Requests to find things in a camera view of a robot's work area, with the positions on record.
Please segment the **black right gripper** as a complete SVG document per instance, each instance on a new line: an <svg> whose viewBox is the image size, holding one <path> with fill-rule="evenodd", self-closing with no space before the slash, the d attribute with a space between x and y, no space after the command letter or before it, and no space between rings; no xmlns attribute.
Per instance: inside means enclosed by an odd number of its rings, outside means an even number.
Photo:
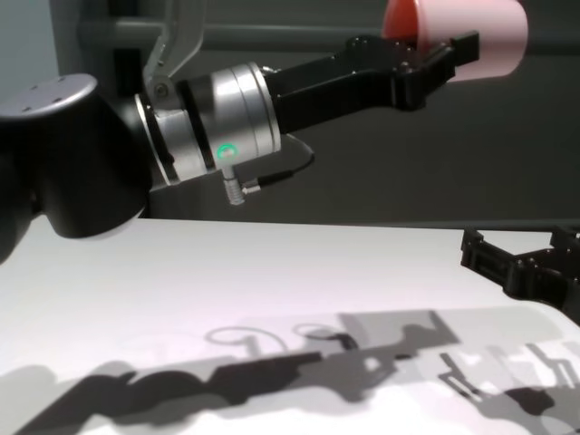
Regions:
<svg viewBox="0 0 580 435"><path fill-rule="evenodd" d="M579 233L555 227L551 248L516 256L509 296L554 308L579 325ZM460 264L502 287L508 281L512 255L487 242L472 228L461 240Z"/></svg>

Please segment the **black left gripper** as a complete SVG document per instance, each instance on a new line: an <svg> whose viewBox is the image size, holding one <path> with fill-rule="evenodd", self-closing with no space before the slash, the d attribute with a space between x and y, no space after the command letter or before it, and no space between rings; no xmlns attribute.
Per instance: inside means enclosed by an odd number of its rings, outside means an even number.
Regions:
<svg viewBox="0 0 580 435"><path fill-rule="evenodd" d="M287 134L373 107L419 110L460 66L478 60L477 31L426 50L412 40L359 36L338 53L265 80L279 130Z"/></svg>

